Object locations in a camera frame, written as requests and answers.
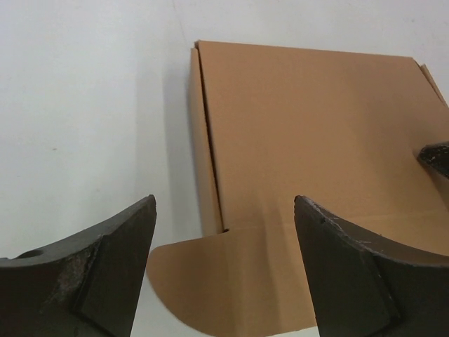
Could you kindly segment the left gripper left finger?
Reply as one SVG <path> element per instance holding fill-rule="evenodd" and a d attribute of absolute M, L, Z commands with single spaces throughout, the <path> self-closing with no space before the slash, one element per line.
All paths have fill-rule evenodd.
<path fill-rule="evenodd" d="M 1 259 L 2 336 L 129 336 L 156 225 L 149 195 L 111 218 Z"/>

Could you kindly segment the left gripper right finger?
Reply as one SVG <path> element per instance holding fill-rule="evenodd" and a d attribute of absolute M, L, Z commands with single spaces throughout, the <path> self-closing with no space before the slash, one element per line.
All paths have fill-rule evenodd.
<path fill-rule="evenodd" d="M 321 336 L 447 336 L 448 257 L 295 198 L 295 228 Z"/>

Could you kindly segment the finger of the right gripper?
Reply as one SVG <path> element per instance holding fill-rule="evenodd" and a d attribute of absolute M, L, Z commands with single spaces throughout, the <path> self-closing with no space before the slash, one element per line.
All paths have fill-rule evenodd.
<path fill-rule="evenodd" d="M 425 145 L 414 155 L 429 175 L 448 179 L 448 141 Z"/>

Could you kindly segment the brown cardboard box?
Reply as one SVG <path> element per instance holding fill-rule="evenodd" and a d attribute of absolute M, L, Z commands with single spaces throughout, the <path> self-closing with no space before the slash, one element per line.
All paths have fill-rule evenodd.
<path fill-rule="evenodd" d="M 147 265 L 155 293 L 187 326 L 211 336 L 317 327 L 297 196 L 448 257 L 448 179 L 414 155 L 448 141 L 448 104 L 426 66 L 198 41 L 189 100 L 203 236 L 155 248 Z"/>

